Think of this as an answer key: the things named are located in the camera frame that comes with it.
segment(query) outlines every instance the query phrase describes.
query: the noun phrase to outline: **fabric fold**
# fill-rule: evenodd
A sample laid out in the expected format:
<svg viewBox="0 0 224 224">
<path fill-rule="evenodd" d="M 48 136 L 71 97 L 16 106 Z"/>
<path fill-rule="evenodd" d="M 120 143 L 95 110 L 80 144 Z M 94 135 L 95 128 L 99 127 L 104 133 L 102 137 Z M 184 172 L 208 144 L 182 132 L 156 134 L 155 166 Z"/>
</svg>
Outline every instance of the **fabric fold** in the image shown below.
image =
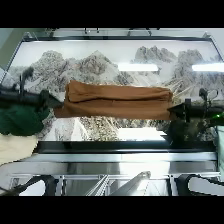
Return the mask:
<svg viewBox="0 0 224 224">
<path fill-rule="evenodd" d="M 107 116 L 129 119 L 170 120 L 172 92 L 160 87 L 90 85 L 75 80 L 66 86 L 64 106 L 57 118 Z"/>
</svg>

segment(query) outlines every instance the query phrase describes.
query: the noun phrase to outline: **folded brown cloth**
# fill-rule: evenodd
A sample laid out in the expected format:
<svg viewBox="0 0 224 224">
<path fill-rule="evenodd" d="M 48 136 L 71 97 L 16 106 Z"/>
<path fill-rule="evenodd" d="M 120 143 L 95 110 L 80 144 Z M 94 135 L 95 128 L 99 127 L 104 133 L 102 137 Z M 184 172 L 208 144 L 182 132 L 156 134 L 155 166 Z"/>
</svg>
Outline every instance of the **folded brown cloth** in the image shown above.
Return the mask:
<svg viewBox="0 0 224 224">
<path fill-rule="evenodd" d="M 64 106 L 57 118 L 107 116 L 170 120 L 172 92 L 160 87 L 89 85 L 72 80 L 66 86 Z"/>
</svg>

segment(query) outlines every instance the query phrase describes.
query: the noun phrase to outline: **green cloth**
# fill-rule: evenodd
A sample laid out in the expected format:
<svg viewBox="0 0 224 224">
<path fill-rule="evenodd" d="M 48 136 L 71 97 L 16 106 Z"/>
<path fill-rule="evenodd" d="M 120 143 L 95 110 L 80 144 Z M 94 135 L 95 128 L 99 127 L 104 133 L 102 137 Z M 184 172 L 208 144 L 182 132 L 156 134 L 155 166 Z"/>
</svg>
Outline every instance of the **green cloth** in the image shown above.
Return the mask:
<svg viewBox="0 0 224 224">
<path fill-rule="evenodd" d="M 44 125 L 42 120 L 49 115 L 49 109 L 37 112 L 36 108 L 27 105 L 12 105 L 0 108 L 0 133 L 15 136 L 31 136 L 39 133 Z"/>
</svg>

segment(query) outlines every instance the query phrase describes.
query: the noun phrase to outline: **brown cloth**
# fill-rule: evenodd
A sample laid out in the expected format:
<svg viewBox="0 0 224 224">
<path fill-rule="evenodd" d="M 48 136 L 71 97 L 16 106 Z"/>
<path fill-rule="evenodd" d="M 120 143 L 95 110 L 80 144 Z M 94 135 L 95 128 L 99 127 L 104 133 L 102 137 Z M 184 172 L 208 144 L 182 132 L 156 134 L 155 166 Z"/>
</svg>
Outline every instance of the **brown cloth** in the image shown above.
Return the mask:
<svg viewBox="0 0 224 224">
<path fill-rule="evenodd" d="M 172 92 L 160 87 L 90 85 L 72 80 L 66 86 L 64 106 L 57 118 L 107 116 L 170 120 Z"/>
</svg>

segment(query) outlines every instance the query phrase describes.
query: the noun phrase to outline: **cream fabric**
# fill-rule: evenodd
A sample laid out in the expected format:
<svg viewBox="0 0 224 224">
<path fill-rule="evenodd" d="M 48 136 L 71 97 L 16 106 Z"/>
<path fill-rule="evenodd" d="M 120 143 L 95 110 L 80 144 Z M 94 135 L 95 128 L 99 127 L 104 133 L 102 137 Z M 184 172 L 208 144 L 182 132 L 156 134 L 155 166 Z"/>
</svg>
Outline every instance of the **cream fabric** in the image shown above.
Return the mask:
<svg viewBox="0 0 224 224">
<path fill-rule="evenodd" d="M 37 146 L 37 137 L 0 134 L 0 165 L 30 157 Z"/>
</svg>

